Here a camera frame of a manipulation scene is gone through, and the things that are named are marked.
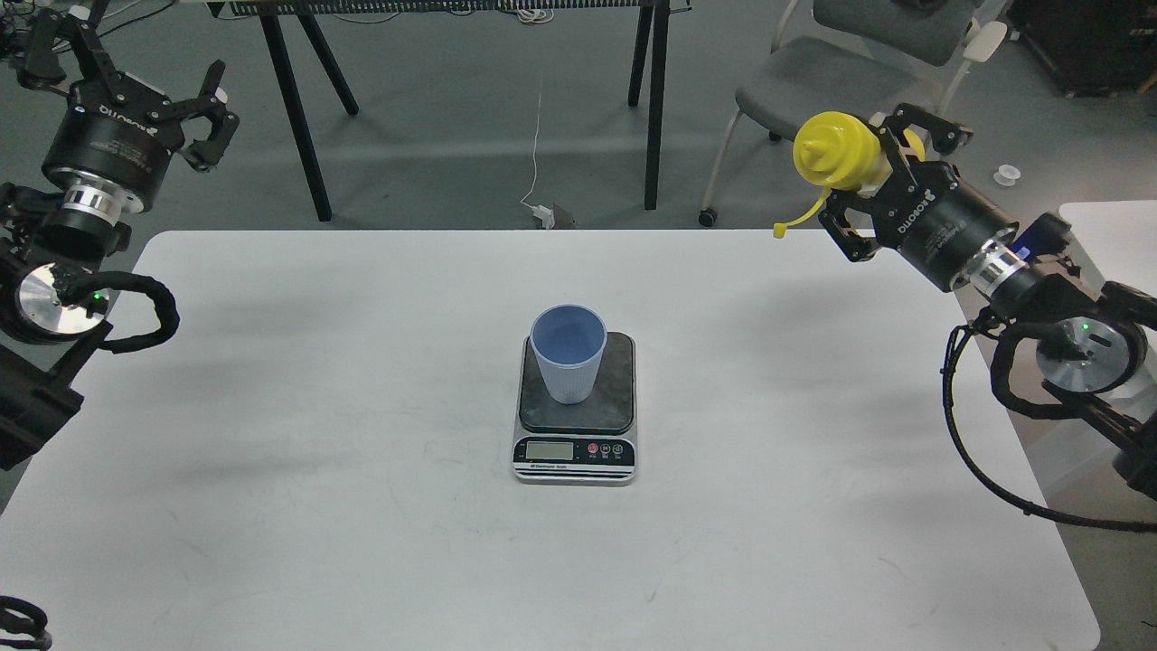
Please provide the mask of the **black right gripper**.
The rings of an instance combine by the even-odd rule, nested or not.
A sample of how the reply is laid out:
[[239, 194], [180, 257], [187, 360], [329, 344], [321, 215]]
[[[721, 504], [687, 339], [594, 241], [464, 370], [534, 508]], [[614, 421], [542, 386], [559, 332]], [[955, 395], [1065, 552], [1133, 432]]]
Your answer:
[[[872, 173], [892, 172], [884, 130], [897, 149], [908, 148], [916, 156], [922, 146], [921, 160], [942, 161], [914, 162], [912, 180], [893, 173], [870, 202], [854, 191], [831, 188], [818, 222], [850, 262], [867, 262], [880, 246], [896, 249], [939, 291], [955, 291], [964, 283], [966, 265], [988, 242], [1012, 241], [1018, 223], [959, 177], [952, 156], [974, 136], [973, 130], [912, 103], [900, 103], [889, 114], [876, 112], [870, 131], [880, 142], [880, 155]], [[860, 235], [847, 210], [872, 217], [876, 239]]]

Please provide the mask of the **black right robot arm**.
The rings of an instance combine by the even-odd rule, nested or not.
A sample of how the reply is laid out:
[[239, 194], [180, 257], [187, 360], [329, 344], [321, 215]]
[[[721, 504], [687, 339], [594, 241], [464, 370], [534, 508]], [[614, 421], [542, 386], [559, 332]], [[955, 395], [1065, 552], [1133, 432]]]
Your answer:
[[1106, 283], [1099, 296], [1067, 273], [1039, 271], [1034, 256], [1062, 254], [1062, 220], [1017, 222], [939, 156], [971, 130], [901, 103], [864, 119], [825, 111], [796, 133], [797, 172], [821, 188], [813, 214], [852, 262], [892, 249], [939, 291], [971, 286], [988, 306], [968, 330], [995, 336], [992, 394], [1034, 420], [1082, 420], [1117, 447], [1125, 484], [1154, 497], [1154, 417], [1140, 421], [1104, 399], [1141, 370], [1154, 331], [1154, 297]]

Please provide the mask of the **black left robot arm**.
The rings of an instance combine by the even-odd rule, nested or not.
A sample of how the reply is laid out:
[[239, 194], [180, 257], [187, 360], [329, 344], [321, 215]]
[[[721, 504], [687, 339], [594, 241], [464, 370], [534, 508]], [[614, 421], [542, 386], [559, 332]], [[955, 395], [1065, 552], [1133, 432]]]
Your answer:
[[106, 7], [42, 9], [12, 62], [22, 87], [62, 95], [67, 110], [42, 162], [54, 191], [3, 184], [3, 333], [69, 352], [42, 370], [3, 349], [3, 469], [40, 452], [80, 410], [71, 380], [95, 352], [141, 352], [176, 334], [165, 284], [102, 262], [128, 246], [123, 215], [152, 209], [175, 156], [211, 172], [239, 127], [223, 61], [190, 99], [117, 69], [100, 42]]

